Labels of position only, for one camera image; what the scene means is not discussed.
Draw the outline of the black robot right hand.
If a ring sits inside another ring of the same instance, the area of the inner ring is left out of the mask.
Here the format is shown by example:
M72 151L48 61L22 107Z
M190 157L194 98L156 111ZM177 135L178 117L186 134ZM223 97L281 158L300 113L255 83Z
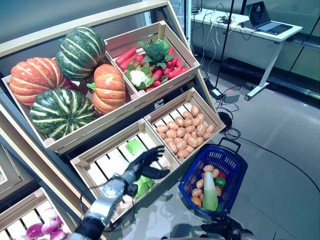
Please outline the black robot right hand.
M232 227L231 219L229 217L224 217L221 219L215 219L210 224L201 224L200 228L209 236L213 237L214 235L219 235L225 240L232 239Z

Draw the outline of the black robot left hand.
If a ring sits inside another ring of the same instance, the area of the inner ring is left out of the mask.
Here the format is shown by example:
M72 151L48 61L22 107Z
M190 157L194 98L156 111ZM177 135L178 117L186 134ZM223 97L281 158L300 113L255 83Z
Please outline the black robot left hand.
M144 176L149 179L159 180L167 176L170 173L169 169L151 167L151 163L161 158L164 152L165 146L159 145L143 152L136 160L134 160L134 175L136 179Z

